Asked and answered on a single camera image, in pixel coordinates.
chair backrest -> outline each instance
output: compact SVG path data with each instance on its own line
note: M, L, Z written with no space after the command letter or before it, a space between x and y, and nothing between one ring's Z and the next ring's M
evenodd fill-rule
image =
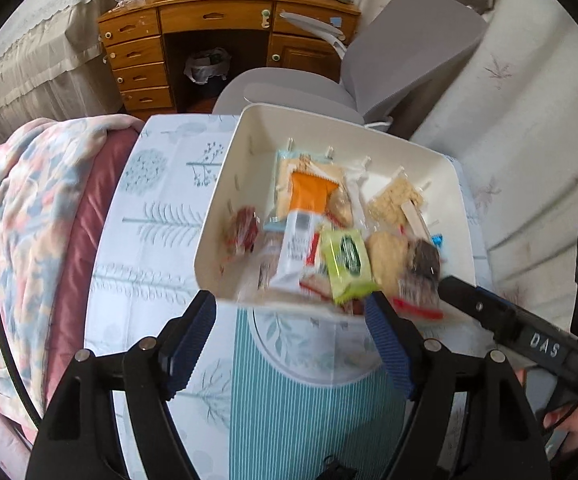
M391 0L349 46L342 85L365 122L382 120L415 86L467 54L485 29L454 0Z

blue gripper pad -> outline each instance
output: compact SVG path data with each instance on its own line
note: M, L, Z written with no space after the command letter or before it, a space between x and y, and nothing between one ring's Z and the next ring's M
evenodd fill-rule
M160 367L166 374L165 389L169 400L189 383L207 338L215 323L215 297L201 290L195 295L187 310L165 327L167 336L159 352Z
M415 391L415 384L411 380L411 360L378 305L378 301L381 300L385 301L387 306L391 308L384 295L374 293L367 296L365 299L365 322L383 360L387 375L391 378L396 389L411 399Z

human hand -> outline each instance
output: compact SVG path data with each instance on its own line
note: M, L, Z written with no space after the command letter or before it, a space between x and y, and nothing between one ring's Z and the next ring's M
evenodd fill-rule
M516 377L523 386L525 384L526 376L526 370L520 370L516 372ZM553 410L552 412L547 413L543 418L543 426L548 428L549 426L558 422L563 416L565 416L571 406L571 404L567 404L561 408L558 408L557 410ZM569 453L578 449L578 408L576 408L574 412L558 426L558 429L569 432L569 435L562 444L560 451L563 453Z

wooden desk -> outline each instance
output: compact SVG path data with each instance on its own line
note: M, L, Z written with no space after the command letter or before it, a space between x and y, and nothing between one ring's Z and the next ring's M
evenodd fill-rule
M283 20L281 12L333 23L345 43L360 15L357 7L336 0L144 0L98 22L122 100L133 115L146 119L183 112L201 98L199 87L183 75L185 60L216 46L232 55L230 78L276 66L337 81L340 62L333 48Z

bolt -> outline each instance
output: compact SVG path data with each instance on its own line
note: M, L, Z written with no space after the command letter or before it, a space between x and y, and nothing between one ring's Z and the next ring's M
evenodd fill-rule
M442 347L438 339L425 339L425 348L430 352L439 352Z
M503 354L503 352L501 352L500 350L492 350L490 352L490 357L492 358L492 361L495 363L504 363L505 362L505 354Z
M76 361L79 363L86 361L90 357L91 357L91 352L89 350L87 350L86 348L83 348L82 350L78 350L76 352L76 355L75 355Z
M156 338L152 336L143 337L138 343L138 348L140 348L140 350L151 350L154 348L154 346L156 346L156 343Z

